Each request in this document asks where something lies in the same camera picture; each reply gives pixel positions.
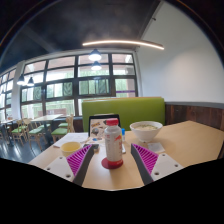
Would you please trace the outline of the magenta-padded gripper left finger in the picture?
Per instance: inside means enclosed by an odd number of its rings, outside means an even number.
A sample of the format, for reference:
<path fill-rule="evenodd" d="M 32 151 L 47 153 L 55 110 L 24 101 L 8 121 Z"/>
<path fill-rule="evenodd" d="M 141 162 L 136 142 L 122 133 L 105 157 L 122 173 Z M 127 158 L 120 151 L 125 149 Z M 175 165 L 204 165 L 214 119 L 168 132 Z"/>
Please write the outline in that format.
<path fill-rule="evenodd" d="M 86 145 L 67 157 L 57 157 L 45 170 L 81 186 L 93 155 L 92 145 Z"/>

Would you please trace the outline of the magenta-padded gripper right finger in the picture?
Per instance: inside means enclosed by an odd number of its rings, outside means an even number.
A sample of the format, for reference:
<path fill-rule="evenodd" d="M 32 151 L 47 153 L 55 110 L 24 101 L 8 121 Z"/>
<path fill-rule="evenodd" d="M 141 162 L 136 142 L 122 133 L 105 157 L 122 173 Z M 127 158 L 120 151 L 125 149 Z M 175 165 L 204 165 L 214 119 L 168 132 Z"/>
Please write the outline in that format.
<path fill-rule="evenodd" d="M 131 154 L 145 185 L 183 169 L 183 166 L 168 154 L 156 154 L 137 144 L 131 145 Z"/>

